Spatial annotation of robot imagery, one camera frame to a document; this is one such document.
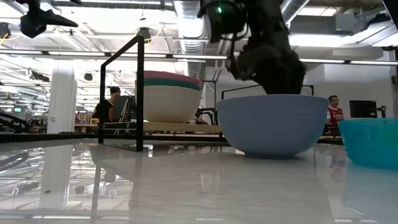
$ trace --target wooden board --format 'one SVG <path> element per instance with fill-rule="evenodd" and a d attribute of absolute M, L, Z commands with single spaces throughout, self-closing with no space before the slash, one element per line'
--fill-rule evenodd
<path fill-rule="evenodd" d="M 156 123 L 144 122 L 145 131 L 200 131 L 206 133 L 221 132 L 218 125 L 201 125 L 201 124 L 175 124 L 175 123 Z"/>
<path fill-rule="evenodd" d="M 168 136 L 168 137 L 206 137 L 206 138 L 219 138 L 218 134 L 161 134 L 154 133 L 151 136 Z"/>

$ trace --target ceiling light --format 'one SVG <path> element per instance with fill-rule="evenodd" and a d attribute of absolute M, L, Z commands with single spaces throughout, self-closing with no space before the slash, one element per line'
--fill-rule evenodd
<path fill-rule="evenodd" d="M 334 16 L 341 7 L 305 6 L 297 15 L 299 16 Z"/>
<path fill-rule="evenodd" d="M 180 59 L 213 59 L 213 60 L 226 60 L 228 57 L 224 55 L 173 55 L 173 58 Z"/>
<path fill-rule="evenodd" d="M 293 46 L 302 47 L 338 47 L 341 38 L 340 35 L 292 34 L 289 42 Z"/>
<path fill-rule="evenodd" d="M 124 53 L 120 57 L 138 57 L 137 53 Z M 144 54 L 147 58 L 166 58 L 166 54 Z"/>
<path fill-rule="evenodd" d="M 189 37 L 173 37 L 173 40 L 177 41 L 186 41 L 186 42 L 209 42 L 208 39 L 198 39 L 198 38 L 189 38 Z"/>
<path fill-rule="evenodd" d="M 300 59 L 306 63 L 344 63 L 344 60 L 328 60 L 328 59 Z"/>
<path fill-rule="evenodd" d="M 38 50 L 0 50 L 0 54 L 42 54 Z"/>
<path fill-rule="evenodd" d="M 69 0 L 54 0 L 59 2 L 68 2 Z M 160 1 L 121 1 L 121 0 L 83 0 L 82 3 L 112 3 L 112 4 L 160 4 Z"/>
<path fill-rule="evenodd" d="M 17 87 L 51 87 L 51 84 L 24 84 L 24 83 L 3 83 L 3 86 L 17 86 Z"/>
<path fill-rule="evenodd" d="M 352 60 L 350 61 L 352 65 L 381 65 L 381 66 L 398 66 L 398 62 L 378 62 L 378 61 L 357 61 Z"/>
<path fill-rule="evenodd" d="M 50 55 L 70 55 L 70 56 L 104 56 L 100 52 L 49 52 Z"/>

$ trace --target cable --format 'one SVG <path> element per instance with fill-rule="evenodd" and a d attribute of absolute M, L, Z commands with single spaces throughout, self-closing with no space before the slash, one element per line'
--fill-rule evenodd
<path fill-rule="evenodd" d="M 152 39 L 154 39 L 154 38 L 158 37 L 158 36 L 159 36 L 159 34 L 160 34 L 160 32 L 162 32 L 162 29 L 163 29 L 163 27 L 161 27 L 161 28 L 159 29 L 158 33 L 157 33 L 157 34 L 156 34 L 154 37 L 151 37 L 151 38 L 145 39 L 145 41 L 147 41 L 147 40 L 152 40 Z"/>
<path fill-rule="evenodd" d="M 40 84 L 40 80 L 39 80 L 38 78 L 35 78 L 35 77 L 33 76 L 32 70 L 27 69 L 26 75 L 27 75 L 29 78 L 31 77 L 31 78 L 33 78 L 35 81 L 37 81 L 36 84 L 38 84 L 38 85 L 42 88 L 42 93 L 43 93 L 45 99 L 48 101 L 48 103 L 50 103 L 50 100 L 49 100 L 49 98 L 47 97 L 48 91 Z"/>
<path fill-rule="evenodd" d="M 358 16 L 357 14 L 354 14 L 354 17 L 355 17 L 359 22 L 362 22 L 362 23 L 367 24 L 367 22 L 362 21 L 361 18 L 359 18 L 359 16 Z"/>
<path fill-rule="evenodd" d="M 20 35 L 18 35 L 18 36 L 16 36 L 16 37 L 13 37 L 13 38 L 5 39 L 4 41 L 16 40 L 16 39 L 18 39 L 19 37 L 20 37 Z"/>
<path fill-rule="evenodd" d="M 2 37 L 1 41 L 0 41 L 0 46 L 2 45 L 2 43 L 5 41 L 5 39 L 8 37 L 8 34 L 4 35 L 4 37 Z"/>
<path fill-rule="evenodd" d="M 322 14 L 323 14 L 324 12 L 326 12 L 326 10 L 328 10 L 329 8 L 330 8 L 330 6 L 326 7 L 325 10 L 323 10 L 323 11 L 321 12 L 321 14 L 319 14 L 319 16 L 322 16 Z"/>

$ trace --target light blue bowl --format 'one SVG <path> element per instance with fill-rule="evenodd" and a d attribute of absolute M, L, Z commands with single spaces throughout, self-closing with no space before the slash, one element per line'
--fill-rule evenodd
<path fill-rule="evenodd" d="M 398 169 L 398 119 L 354 119 L 340 121 L 347 156 L 354 163 Z"/>
<path fill-rule="evenodd" d="M 329 101 L 304 95 L 263 95 L 217 104 L 228 142 L 249 157 L 285 159 L 310 149 L 325 126 Z"/>

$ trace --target ceiling pipe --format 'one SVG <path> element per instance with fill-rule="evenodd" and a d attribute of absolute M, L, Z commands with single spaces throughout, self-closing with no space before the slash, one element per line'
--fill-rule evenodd
<path fill-rule="evenodd" d="M 174 8 L 178 15 L 178 35 L 182 38 L 201 38 L 205 33 L 205 23 L 202 18 L 197 18 L 200 1 L 174 1 Z M 206 43 L 200 40 L 181 40 L 181 50 L 184 54 L 201 55 L 204 53 Z M 202 63 L 187 62 L 185 74 L 199 79 L 205 78 Z"/>
<path fill-rule="evenodd" d="M 280 9 L 286 24 L 290 24 L 310 0 L 284 0 Z"/>

